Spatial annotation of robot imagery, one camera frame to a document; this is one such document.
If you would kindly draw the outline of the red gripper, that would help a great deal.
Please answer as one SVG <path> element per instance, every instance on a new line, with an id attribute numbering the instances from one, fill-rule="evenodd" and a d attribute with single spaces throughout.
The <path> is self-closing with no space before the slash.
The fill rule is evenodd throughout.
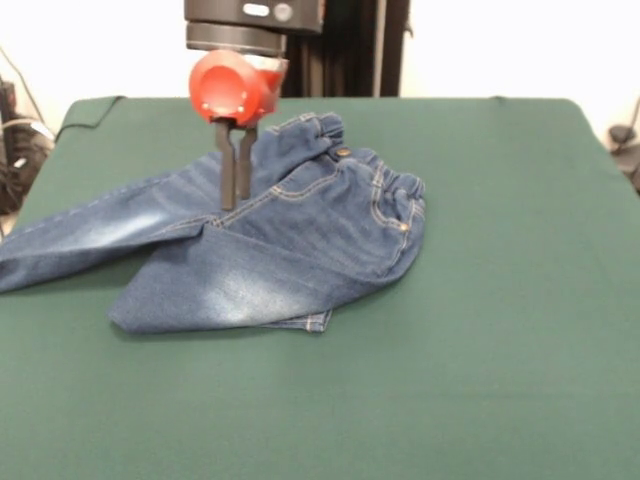
<path id="1" fill-rule="evenodd" d="M 191 70 L 189 95 L 193 109 L 215 123 L 215 144 L 221 153 L 221 209 L 235 208 L 235 150 L 231 141 L 232 120 L 237 125 L 255 125 L 273 113 L 288 71 L 284 58 L 212 50 Z M 251 195 L 251 149 L 258 137 L 256 127 L 247 127 L 239 142 L 237 191 L 241 198 Z"/>

